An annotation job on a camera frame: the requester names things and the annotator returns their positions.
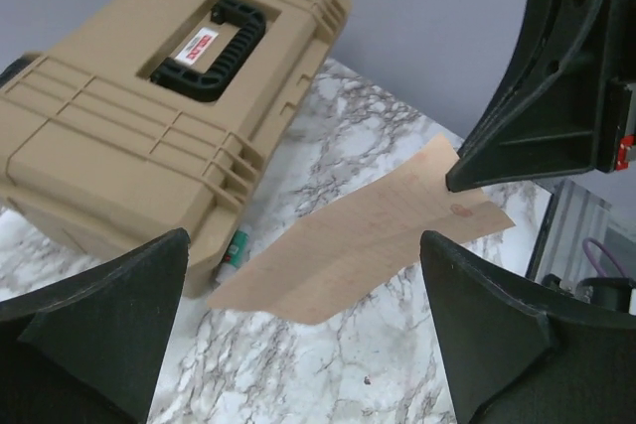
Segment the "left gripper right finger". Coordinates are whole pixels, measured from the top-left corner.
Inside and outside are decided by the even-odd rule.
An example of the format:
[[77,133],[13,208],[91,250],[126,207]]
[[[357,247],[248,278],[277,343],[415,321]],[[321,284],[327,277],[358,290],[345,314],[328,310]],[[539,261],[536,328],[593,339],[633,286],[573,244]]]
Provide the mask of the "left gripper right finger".
[[435,231],[420,260],[460,423],[632,423],[635,318],[500,268]]

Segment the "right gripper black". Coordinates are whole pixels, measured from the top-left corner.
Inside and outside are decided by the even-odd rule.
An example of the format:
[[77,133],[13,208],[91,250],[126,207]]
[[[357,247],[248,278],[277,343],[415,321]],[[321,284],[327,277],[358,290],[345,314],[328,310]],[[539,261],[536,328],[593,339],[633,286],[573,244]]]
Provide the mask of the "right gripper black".
[[527,0],[507,71],[446,185],[620,171],[634,146],[635,0]]

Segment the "tan paper letter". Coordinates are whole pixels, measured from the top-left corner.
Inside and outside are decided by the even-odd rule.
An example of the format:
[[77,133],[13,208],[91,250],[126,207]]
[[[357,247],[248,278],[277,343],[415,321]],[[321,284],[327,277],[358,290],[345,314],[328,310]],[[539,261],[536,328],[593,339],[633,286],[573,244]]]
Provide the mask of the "tan paper letter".
[[512,227],[482,190],[447,190],[457,159],[434,136],[392,172],[299,219],[213,292],[209,307],[320,324],[418,261],[424,231],[464,244]]

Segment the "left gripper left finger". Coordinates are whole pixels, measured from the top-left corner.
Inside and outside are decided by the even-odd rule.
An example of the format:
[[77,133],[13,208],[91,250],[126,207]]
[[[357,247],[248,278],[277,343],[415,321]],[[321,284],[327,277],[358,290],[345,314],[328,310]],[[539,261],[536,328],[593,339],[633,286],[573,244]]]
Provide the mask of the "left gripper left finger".
[[182,294],[174,229],[1,304],[4,423],[144,423]]

